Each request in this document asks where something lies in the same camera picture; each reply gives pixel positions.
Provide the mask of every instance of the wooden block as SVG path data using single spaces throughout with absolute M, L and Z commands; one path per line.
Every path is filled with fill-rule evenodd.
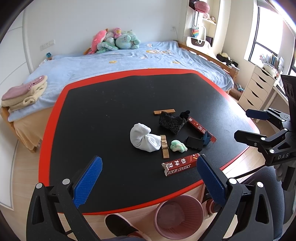
M 166 141 L 165 135 L 160 135 L 161 136 L 161 149 L 163 151 L 163 158 L 170 158 L 170 155 L 168 153 L 168 143 Z
M 167 112 L 167 113 L 175 113 L 174 109 L 169 109 L 169 110 L 155 110 L 154 114 L 155 115 L 160 115 L 162 111 Z

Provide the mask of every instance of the pink hat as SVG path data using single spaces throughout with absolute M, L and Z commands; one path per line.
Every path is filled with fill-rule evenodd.
M 210 6 L 206 2 L 203 2 L 203 1 L 197 1 L 194 4 L 194 7 L 195 7 L 195 11 L 198 11 L 201 13 L 208 13 L 210 10 Z

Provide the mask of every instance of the green plush toy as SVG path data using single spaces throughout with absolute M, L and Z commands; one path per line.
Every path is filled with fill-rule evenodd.
M 180 141 L 178 140 L 173 140 L 171 142 L 171 146 L 170 146 L 172 151 L 179 151 L 179 152 L 185 152 L 187 151 L 187 147 Z
M 104 42 L 98 43 L 97 49 L 97 53 L 118 50 L 118 48 L 115 46 L 114 38 L 107 38 Z
M 138 40 L 137 36 L 132 31 L 125 33 L 116 39 L 116 46 L 120 49 L 138 49 L 140 40 Z

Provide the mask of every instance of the red box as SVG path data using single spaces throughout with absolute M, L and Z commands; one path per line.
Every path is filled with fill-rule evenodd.
M 186 156 L 174 161 L 164 162 L 161 165 L 165 169 L 165 175 L 170 176 L 178 172 L 182 172 L 186 169 L 192 168 L 196 166 L 196 161 L 200 154 L 195 153 L 190 156 Z
M 193 119 L 191 116 L 188 118 L 189 123 L 191 123 L 199 132 L 204 134 L 206 131 L 212 136 L 211 142 L 215 142 L 217 139 L 214 137 L 206 128 L 204 128 L 201 124 L 199 124 L 195 119 Z

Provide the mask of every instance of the desk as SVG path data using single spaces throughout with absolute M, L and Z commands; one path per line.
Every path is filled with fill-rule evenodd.
M 130 142 L 136 123 L 150 127 L 152 134 L 166 135 L 168 144 L 196 137 L 189 123 L 177 135 L 158 124 L 153 111 L 172 108 L 176 115 L 190 110 L 190 116 L 217 138 L 201 152 L 214 167 L 225 168 L 248 148 L 234 140 L 236 130 L 259 132 L 231 97 L 196 71 L 142 69 L 96 76 L 67 85 L 59 96 L 42 142 L 39 181 L 55 185 L 100 156 L 103 170 L 79 207 L 85 214 L 139 209 L 201 185 L 195 168 L 166 177 L 161 165 L 196 150 L 169 150 L 170 158 L 163 159 L 161 150 L 149 153 Z
M 274 101 L 277 95 L 280 96 L 283 99 L 283 101 L 285 101 L 285 103 L 289 106 L 288 98 L 279 90 L 278 82 L 274 83 L 270 94 L 271 94 L 271 97 L 266 103 L 266 105 L 264 106 L 264 110 L 267 110 L 270 107 L 270 105 L 272 104 L 272 102 Z

